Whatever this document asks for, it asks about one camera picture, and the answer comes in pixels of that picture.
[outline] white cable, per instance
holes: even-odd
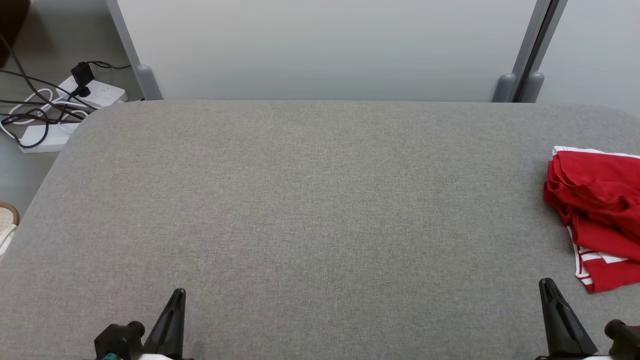
[[[58,100],[55,100],[55,101],[53,101],[53,103],[54,103],[55,105],[59,105],[59,104],[60,104],[60,105],[72,105],[72,106],[74,106],[74,107],[76,107],[76,108],[77,108],[77,107],[80,107],[80,108],[87,108],[87,109],[90,109],[90,107],[89,107],[89,106],[84,105],[84,104],[80,104],[80,103],[78,103],[78,102],[58,101]]]
[[[82,111],[82,110],[74,110],[74,111],[71,111],[71,112],[72,112],[72,113],[74,113],[74,114],[82,114],[82,115],[84,115],[84,117],[89,116],[89,114],[85,113],[85,112],[84,112],[84,111]],[[67,128],[64,126],[64,124],[63,124],[63,123],[61,123],[61,122],[59,122],[59,123],[58,123],[58,127],[60,128],[60,130],[62,130],[62,132],[63,132],[63,133],[66,133],[66,134],[69,134],[69,135],[71,135],[71,134],[74,132],[74,130],[75,130],[75,128],[74,128],[74,129],[67,129]]]
[[[41,113],[43,113],[44,115],[47,115],[47,114],[45,113],[45,110],[38,109],[38,111],[39,111],[39,112],[41,112]],[[15,139],[15,137],[13,137],[13,135],[9,132],[9,130],[7,130],[7,129],[5,129],[5,128],[4,128],[4,125],[2,125],[2,122],[1,122],[1,121],[0,121],[0,127],[2,128],[2,131],[4,131],[7,135],[9,135],[10,137],[12,137],[12,138],[14,138],[14,139]]]
[[[48,88],[43,88],[43,89],[39,89],[39,90],[38,90],[38,92],[39,92],[39,93],[41,93],[41,92],[48,92],[48,93],[49,93],[49,101],[52,101],[52,100],[53,100],[53,91],[51,91],[50,89],[48,89]],[[24,102],[28,102],[28,101],[30,101],[30,100],[31,100],[35,95],[36,95],[35,93],[31,94],[31,96],[29,96],[29,97],[28,97]],[[18,105],[16,105],[13,109],[11,109],[11,111],[9,111],[9,114],[13,115],[13,113],[14,113],[16,110],[18,110],[21,106],[24,106],[24,104],[18,104]],[[40,110],[41,110],[41,111],[47,111],[47,110],[49,110],[50,108],[51,108],[51,105],[49,105],[49,104],[45,104],[45,105],[43,105],[43,106],[40,108]],[[29,120],[25,120],[25,121],[18,121],[18,122],[14,122],[14,124],[16,124],[16,125],[26,125],[26,124],[30,124],[30,123],[32,123],[32,122],[34,122],[34,121],[35,121],[35,119],[29,119]]]

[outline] white wall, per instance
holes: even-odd
[[[490,101],[536,0],[119,0],[164,98]]]
[[[569,0],[540,64],[537,102],[577,102],[640,117],[640,1]]]

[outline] black cable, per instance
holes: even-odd
[[[47,119],[44,119],[41,116],[38,115],[27,115],[27,113],[16,113],[16,114],[6,114],[6,113],[0,113],[1,116],[6,116],[6,118],[2,119],[2,121],[0,121],[0,123],[2,123],[2,125],[8,125],[8,124],[13,124],[14,122],[18,122],[21,120],[25,120],[25,119],[29,119],[29,120],[39,120],[39,121],[47,121]],[[70,123],[70,124],[76,124],[79,123],[79,120],[56,120],[53,121],[53,123],[57,123],[57,122],[64,122],[64,123]]]
[[[45,118],[45,119],[48,119],[48,118],[47,118],[47,113],[46,113],[46,112],[44,112],[44,111],[42,111],[42,110],[40,110],[40,109],[37,109],[37,108],[36,108],[36,109],[31,109],[31,110],[27,111],[27,112],[25,113],[25,115],[30,115],[30,114],[31,114],[32,112],[34,112],[34,111],[39,111],[39,112],[41,112],[41,113],[42,113],[42,115],[44,116],[44,118]],[[23,144],[20,142],[20,139],[18,139],[18,136],[17,136],[16,134],[12,133],[12,132],[11,132],[11,131],[9,131],[9,130],[7,130],[7,132],[9,132],[9,133],[11,134],[11,136],[13,136],[13,139],[15,140],[15,142],[17,142],[17,143],[18,143],[18,146],[19,146],[19,147],[22,147],[23,149],[30,149],[30,148],[32,148],[32,147],[36,147],[36,146],[40,145],[40,144],[41,144],[41,143],[42,143],[42,142],[47,138],[47,135],[49,134],[49,121],[45,121],[45,123],[44,123],[44,134],[42,135],[42,138],[41,138],[37,143],[34,143],[34,144],[32,144],[32,145],[23,145]]]
[[[67,97],[67,101],[71,101],[71,95],[69,95],[69,97]],[[62,117],[65,116],[65,113],[60,113],[60,116],[58,117],[58,122],[62,121]]]
[[[23,78],[23,77],[24,77],[24,76],[22,76],[22,74],[19,74],[19,73],[17,73],[17,72],[13,72],[13,71],[9,71],[9,70],[0,70],[0,72],[4,72],[5,74],[10,74],[10,75],[20,76],[21,78]],[[50,83],[50,82],[48,82],[48,81],[44,81],[44,80],[41,80],[41,79],[38,79],[38,78],[34,78],[33,76],[27,76],[27,78],[29,78],[30,80],[33,80],[33,81],[37,81],[37,82],[39,82],[39,83],[43,83],[43,84],[46,84],[46,85],[49,85],[49,86],[53,86],[54,88],[56,88],[56,89],[58,89],[58,90],[60,90],[60,91],[64,92],[65,94],[67,94],[67,95],[71,95],[71,93],[70,93],[70,92],[68,92],[68,91],[66,91],[65,89],[61,88],[60,86],[58,86],[58,85],[54,85],[54,84],[52,84],[52,83]],[[82,100],[78,99],[76,96],[73,96],[73,98],[74,98],[77,102],[80,102],[81,104],[83,104],[83,105],[85,105],[85,106],[89,107],[89,109],[91,109],[91,110],[98,110],[97,108],[94,108],[93,106],[91,106],[91,105],[87,104],[86,102],[84,102],[84,101],[82,101]]]
[[[62,110],[61,108],[57,107],[53,102],[48,100],[41,93],[39,93],[38,90],[36,90],[36,88],[33,86],[31,81],[29,80],[29,76],[27,76],[27,74],[24,72],[24,69],[22,68],[22,64],[20,64],[20,60],[18,60],[18,57],[13,52],[13,49],[11,48],[11,45],[9,45],[9,42],[6,41],[6,39],[4,38],[4,35],[2,35],[1,33],[0,33],[0,40],[2,40],[2,43],[4,44],[4,46],[7,48],[7,50],[9,50],[9,54],[11,54],[11,57],[15,61],[16,66],[18,66],[18,70],[20,70],[20,73],[22,74],[22,77],[24,78],[24,80],[27,83],[27,85],[29,85],[31,91],[33,91],[33,93],[36,94],[36,96],[38,96],[39,98],[41,98],[44,102],[46,102],[47,104],[51,105],[51,107],[53,107],[55,109],[58,109],[60,111],[65,111],[65,110]],[[75,113],[72,113],[72,112],[69,112],[69,111],[65,111],[65,112],[67,112],[69,115],[71,115],[73,117],[77,117],[80,120],[82,120],[82,117],[80,117],[78,114],[75,114]]]
[[[98,60],[96,60],[96,61],[87,61],[87,63],[94,64],[95,66],[101,67],[103,69],[121,70],[121,69],[126,69],[127,67],[131,67],[131,65],[126,65],[126,66],[123,66],[123,67],[117,67],[117,66],[113,66],[110,63],[106,63],[104,61],[98,61]]]
[[[13,101],[13,100],[2,100],[0,102],[4,102],[6,104],[21,104],[21,105],[46,105],[44,102],[35,102],[35,101]]]

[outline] electrical cord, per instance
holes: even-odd
[[[42,111],[42,110],[40,110],[38,108],[35,108],[35,109],[31,109],[31,110],[27,111],[25,113],[25,115],[30,115],[34,111],[39,111],[39,112],[42,113],[42,116],[45,119],[45,123],[44,123],[45,127],[44,127],[44,134],[42,135],[42,138],[40,140],[38,140],[37,142],[31,144],[31,145],[24,145],[23,143],[21,143],[20,139],[18,139],[18,136],[16,134],[12,133],[11,131],[5,129],[4,125],[3,125],[3,122],[0,122],[0,127],[2,128],[2,130],[5,133],[7,133],[9,136],[11,136],[15,140],[15,142],[18,143],[18,146],[22,147],[23,149],[30,149],[32,147],[36,147],[36,146],[40,145],[47,138],[47,135],[49,134],[49,118],[47,117],[47,113],[45,113],[44,111]]]
[[[66,111],[64,110],[62,107],[57,107],[53,102],[51,102],[50,100],[48,100],[46,97],[42,96],[37,90],[36,88],[33,86],[33,84],[31,83],[31,81],[29,80],[29,77],[27,76],[27,74],[24,72],[24,69],[22,68],[22,64],[20,64],[20,60],[18,60],[18,57],[15,55],[15,53],[13,52],[13,49],[11,48],[11,45],[9,45],[9,42],[6,41],[6,39],[4,38],[4,35],[2,35],[0,33],[0,40],[2,40],[2,43],[4,44],[4,46],[7,48],[7,50],[9,51],[9,54],[11,55],[11,57],[13,58],[13,60],[15,61],[16,66],[18,66],[18,70],[20,70],[20,73],[22,74],[22,77],[24,78],[25,82],[27,83],[27,85],[29,85],[31,91],[33,91],[34,94],[36,94],[39,98],[41,98],[44,102],[46,102],[47,104],[51,105],[53,108],[56,108],[60,111]],[[78,114],[72,113],[70,111],[67,111],[67,113],[73,117],[77,117],[79,119],[82,120],[82,117],[80,117]]]
[[[39,121],[45,121],[46,119],[44,119],[41,116],[38,115],[27,115],[26,113],[20,113],[20,114],[7,114],[7,113],[0,113],[1,116],[6,116],[5,119],[2,119],[2,121],[0,121],[0,124],[2,125],[8,125],[8,124],[13,124],[16,121],[20,121],[22,119],[34,119],[34,120],[39,120]],[[76,124],[76,123],[80,123],[79,120],[57,120],[58,122],[65,122],[65,123],[69,123],[69,124]]]
[[[15,75],[15,76],[20,76],[21,78],[23,78],[22,74],[19,74],[19,73],[17,73],[17,72],[8,71],[8,70],[0,70],[0,72],[3,72],[3,73],[5,73],[5,74],[10,74],[10,75]],[[46,84],[46,85],[49,85],[49,86],[53,86],[54,88],[56,88],[56,89],[58,89],[58,90],[62,91],[63,93],[65,93],[65,94],[67,94],[67,95],[71,95],[71,93],[70,93],[70,92],[68,92],[68,91],[66,91],[65,89],[61,88],[60,86],[55,85],[55,84],[52,84],[52,83],[50,83],[50,82],[48,82],[48,81],[44,81],[44,80],[41,80],[41,79],[38,79],[38,78],[34,78],[34,77],[31,77],[31,76],[27,76],[27,78],[29,78],[30,80],[33,80],[33,81],[37,81],[37,82],[39,82],[39,83],[43,83],[43,84]],[[86,102],[84,102],[84,101],[82,101],[82,100],[78,99],[76,96],[73,96],[72,98],[73,98],[73,99],[75,99],[77,102],[80,102],[81,104],[85,105],[86,107],[88,107],[88,108],[89,108],[89,109],[91,109],[91,110],[98,110],[97,108],[94,108],[93,106],[91,106],[91,105],[87,104]]]
[[[67,97],[67,101],[64,104],[65,110],[71,109],[71,111],[75,111],[76,113],[83,113],[85,115],[85,117],[88,116],[87,112],[85,112],[83,110],[80,110],[79,108],[75,107],[75,106],[80,106],[80,104],[76,104],[74,102],[69,102],[69,100],[71,100],[71,97],[72,97],[71,95],[69,97]],[[7,116],[7,119],[3,119],[2,120],[2,124],[4,124],[4,125],[7,125],[7,124],[24,125],[23,123],[18,123],[18,121],[21,120],[21,119],[43,120],[41,117],[37,117],[37,116],[14,113],[14,111],[17,110],[20,106],[21,105],[14,107],[7,114],[0,113],[0,115],[2,115],[2,116]],[[76,121],[76,120],[65,120],[67,117],[68,117],[68,115],[66,115],[63,112],[60,112],[60,116],[58,117],[58,122],[80,122],[80,121]]]
[[[89,64],[94,64],[97,67],[101,67],[103,69],[115,69],[115,70],[121,70],[121,69],[126,69],[127,67],[131,67],[131,65],[126,65],[126,66],[122,66],[122,67],[117,67],[117,66],[113,66],[110,63],[104,62],[104,61],[87,61],[87,63]]]
[[[35,102],[35,101],[13,101],[13,100],[2,100],[0,102],[5,104],[20,104],[20,105],[46,105],[44,102]]]
[[[65,109],[71,108],[71,112],[72,113],[76,113],[76,114],[83,114],[84,117],[89,116],[89,114],[84,111],[84,110],[80,110],[78,108],[72,108],[69,105],[73,105],[73,106],[78,106],[78,104],[74,103],[74,102],[69,102],[69,100],[71,100],[71,96],[67,97],[67,101],[59,101],[56,104],[64,104],[65,105]],[[65,121],[65,119],[68,117],[68,115],[64,114],[64,113],[60,113],[60,116],[58,117],[58,127],[60,127],[60,129],[62,129],[64,132],[70,134],[71,132],[73,132],[73,130],[68,130],[65,127],[62,126],[62,123],[64,122],[68,122]]]
[[[53,91],[49,90],[48,88],[43,88],[43,89],[39,89],[39,90],[38,90],[38,93],[40,93],[40,92],[48,92],[48,93],[49,93],[49,101],[53,101]],[[31,100],[35,95],[36,95],[35,93],[31,94],[31,95],[30,95],[30,96],[25,100],[25,102],[26,102],[26,101]],[[14,106],[14,107],[13,107],[13,109],[11,109],[11,110],[9,111],[9,114],[13,114],[13,113],[14,113],[16,110],[18,110],[21,106],[22,106],[22,104],[18,104],[18,105],[16,105],[16,106]],[[46,112],[49,108],[51,108],[51,107],[50,107],[48,104],[44,104],[40,109],[41,109],[43,112]],[[16,125],[26,125],[26,124],[30,124],[30,123],[32,123],[32,122],[34,122],[34,121],[35,121],[34,119],[31,119],[31,120],[27,120],[27,121],[23,121],[23,122],[14,122],[14,124],[16,124]]]
[[[75,106],[80,106],[82,108],[89,108],[89,106],[85,106],[85,105],[78,104],[76,102],[70,102],[70,101],[58,101],[58,100],[56,100],[55,103],[56,104],[60,104],[60,105],[75,105]]]

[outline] shoe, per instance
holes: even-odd
[[[0,258],[9,247],[11,237],[19,223],[18,211],[6,202],[0,202]]]

